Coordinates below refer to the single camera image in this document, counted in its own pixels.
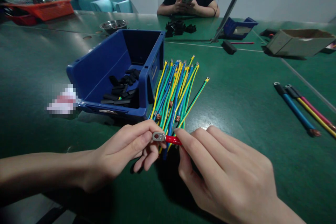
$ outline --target blue box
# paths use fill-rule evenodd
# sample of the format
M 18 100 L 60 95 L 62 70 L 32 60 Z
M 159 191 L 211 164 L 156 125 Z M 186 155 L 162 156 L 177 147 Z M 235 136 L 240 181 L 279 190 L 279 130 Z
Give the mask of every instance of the blue box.
M 225 38 L 227 39 L 243 39 L 245 38 L 250 30 L 254 26 L 256 26 L 258 22 L 254 21 L 252 18 L 248 17 L 247 19 L 244 20 L 244 22 L 236 22 L 232 18 L 229 17 L 229 19 L 226 21 L 224 25 L 224 34 Z M 235 30 L 239 32 L 239 30 L 248 30 L 245 33 L 242 34 L 234 34 Z
M 84 57 L 66 69 L 78 93 L 79 109 L 88 113 L 113 115 L 129 120 L 146 119 L 147 108 L 154 102 L 154 87 L 163 69 L 164 31 L 120 29 Z M 128 69 L 141 70 L 139 81 L 128 90 L 139 89 L 139 108 L 101 104 L 111 93 L 109 76 L 121 79 Z

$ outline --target metal bowl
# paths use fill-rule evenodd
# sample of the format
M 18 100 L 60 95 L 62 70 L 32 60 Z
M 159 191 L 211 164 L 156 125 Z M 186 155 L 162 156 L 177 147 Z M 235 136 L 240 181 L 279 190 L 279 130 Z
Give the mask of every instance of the metal bowl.
M 126 20 L 111 20 L 102 23 L 99 27 L 111 35 L 119 29 L 127 29 L 127 25 L 128 23 Z

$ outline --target orange plastic basket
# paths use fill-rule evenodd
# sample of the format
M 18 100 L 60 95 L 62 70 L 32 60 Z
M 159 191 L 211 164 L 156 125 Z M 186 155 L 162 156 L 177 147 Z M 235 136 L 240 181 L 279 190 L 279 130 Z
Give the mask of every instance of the orange plastic basket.
M 34 5 L 14 5 L 6 4 L 8 7 L 18 7 L 24 11 L 29 12 L 35 17 L 40 18 L 42 21 L 48 21 L 58 17 L 66 16 L 74 12 L 71 0 L 61 0 L 49 3 L 39 3 Z

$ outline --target green workbench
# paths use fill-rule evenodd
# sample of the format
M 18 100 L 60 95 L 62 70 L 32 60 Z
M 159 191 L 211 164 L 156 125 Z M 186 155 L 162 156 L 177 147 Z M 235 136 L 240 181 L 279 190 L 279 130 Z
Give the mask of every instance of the green workbench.
M 123 122 L 80 113 L 74 120 L 51 118 L 45 107 L 68 84 L 66 67 L 106 38 L 99 24 L 125 19 L 131 29 L 164 30 L 169 18 L 126 13 L 79 11 L 34 27 L 0 25 L 2 141 L 0 158 L 32 152 L 74 152 L 97 148 Z M 336 103 L 335 55 L 318 54 L 306 61 L 267 56 L 258 34 L 265 28 L 321 28 L 330 24 L 259 22 L 238 51 L 228 55 L 219 43 L 208 44 L 221 19 L 189 19 L 197 32 L 165 39 L 166 60 L 200 64 L 192 96 L 211 79 L 186 120 L 186 130 L 210 125 L 238 138 L 273 163 L 279 197 L 307 223 L 336 221 L 336 140 L 303 108 L 322 136 L 308 136 L 277 94 L 273 82 L 292 84 L 333 123 L 335 114 L 302 78 L 332 104 Z M 179 178 L 178 151 L 158 160 L 148 172 L 132 174 L 131 162 L 108 187 L 93 195 L 68 189 L 48 193 L 52 199 L 96 223 L 218 222 L 199 210 Z

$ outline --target bundle of wires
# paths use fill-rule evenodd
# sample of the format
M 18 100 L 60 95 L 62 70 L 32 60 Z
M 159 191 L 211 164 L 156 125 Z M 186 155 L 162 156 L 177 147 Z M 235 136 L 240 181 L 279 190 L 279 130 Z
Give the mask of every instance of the bundle of wires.
M 173 135 L 174 128 L 185 127 L 185 120 L 196 100 L 204 89 L 210 78 L 206 78 L 197 95 L 191 102 L 189 99 L 194 84 L 195 76 L 199 69 L 198 62 L 193 65 L 193 55 L 187 65 L 187 61 L 177 60 L 173 64 L 165 61 L 163 71 L 156 89 L 154 105 L 149 119 L 153 119 L 163 129 L 166 135 Z M 163 159 L 167 158 L 167 153 L 172 144 L 168 144 L 163 150 Z

